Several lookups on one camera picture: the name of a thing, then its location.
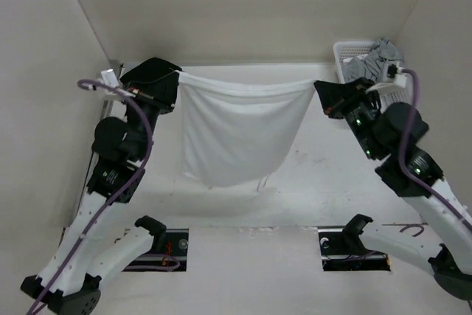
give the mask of white wall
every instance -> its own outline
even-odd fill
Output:
[[[75,82],[107,67],[77,0],[0,0],[2,234],[67,219],[102,106]]]
[[[107,55],[179,63],[332,61],[339,39],[398,33],[417,0],[80,0]]]
[[[421,79],[420,112],[431,128],[421,145],[469,206],[471,25],[472,0],[419,0],[397,41]]]

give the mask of white floor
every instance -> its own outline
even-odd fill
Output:
[[[97,313],[470,315],[466,302],[396,259],[392,272],[323,272],[313,229],[192,228],[188,256],[187,272],[121,274]]]
[[[336,80],[330,64],[184,67],[190,74],[238,83]],[[112,114],[122,117],[123,106]],[[322,113],[315,94],[295,142],[267,187],[258,181],[209,190],[181,176],[180,101],[161,116],[146,175],[130,203],[128,223],[143,214],[171,228],[189,226],[310,226],[345,224],[356,213],[381,223],[418,222],[418,214],[374,172],[349,128]]]

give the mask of white towel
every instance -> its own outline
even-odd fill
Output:
[[[313,82],[246,85],[180,72],[184,174],[227,187],[273,173],[295,139]]]

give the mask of black clamp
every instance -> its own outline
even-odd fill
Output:
[[[119,81],[136,99],[153,106],[159,114],[173,111],[177,100],[178,71],[182,68],[161,58],[150,58],[125,73]]]
[[[463,274],[457,267],[448,248],[442,243],[442,250],[428,262],[433,267],[437,284],[453,297],[472,300],[472,276]]]
[[[374,220],[366,215],[357,214],[346,224],[342,230],[344,242],[352,249],[356,255],[365,255],[370,250],[366,249],[359,238],[362,235],[364,227]]]
[[[152,250],[160,250],[163,247],[167,231],[167,227],[163,223],[145,215],[138,219],[134,226],[146,229],[154,237]]]
[[[368,103],[373,96],[377,95],[374,91],[366,94],[366,89],[373,86],[372,80],[361,77],[351,83],[338,84],[325,81],[316,81],[315,89],[318,92],[322,104],[323,112],[329,118],[336,120],[344,119],[344,115],[352,106],[358,105],[362,100]]]

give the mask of gray cloth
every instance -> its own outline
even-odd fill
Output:
[[[390,61],[400,61],[403,64],[403,56],[388,38],[377,40],[372,47],[370,53],[365,59],[353,58],[349,63],[342,65],[342,74],[344,81],[350,83],[360,77],[366,77],[375,83],[383,81],[382,71],[385,65]]]

